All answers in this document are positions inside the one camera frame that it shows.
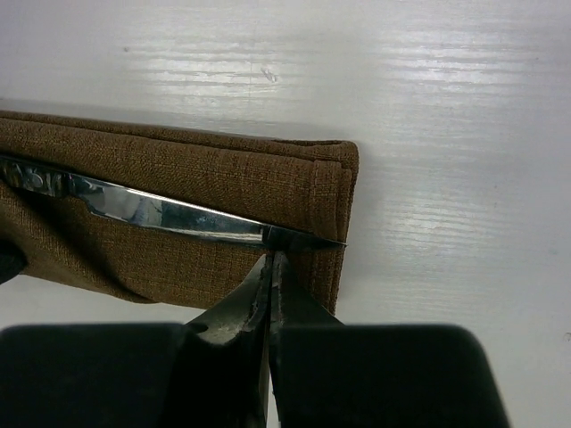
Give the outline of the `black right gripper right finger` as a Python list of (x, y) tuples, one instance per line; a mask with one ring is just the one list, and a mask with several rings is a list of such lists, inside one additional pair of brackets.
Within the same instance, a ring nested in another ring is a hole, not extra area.
[(271, 273), (269, 366), (284, 427), (505, 427), (484, 349), (457, 325), (346, 325)]

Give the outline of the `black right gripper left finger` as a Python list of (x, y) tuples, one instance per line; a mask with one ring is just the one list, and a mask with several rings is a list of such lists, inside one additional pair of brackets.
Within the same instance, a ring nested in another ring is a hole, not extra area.
[(1, 333), (4, 427), (262, 427), (271, 258), (186, 324)]

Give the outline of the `brown cloth napkin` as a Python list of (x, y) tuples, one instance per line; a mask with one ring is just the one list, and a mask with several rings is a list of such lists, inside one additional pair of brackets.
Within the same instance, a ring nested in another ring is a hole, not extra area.
[[(1, 150), (91, 177), (342, 241), (359, 170), (349, 141), (286, 141), (3, 111)], [(90, 214), (3, 186), (1, 236), (25, 274), (137, 303), (206, 309), (260, 257)]]

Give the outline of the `silver knife dark handle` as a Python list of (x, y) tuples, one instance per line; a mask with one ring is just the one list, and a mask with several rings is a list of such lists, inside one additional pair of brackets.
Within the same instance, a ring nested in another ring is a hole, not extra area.
[(55, 166), (1, 156), (1, 179), (10, 187), (55, 199), (74, 198), (99, 217), (205, 241), (274, 251), (319, 251), (344, 243), (177, 201)]

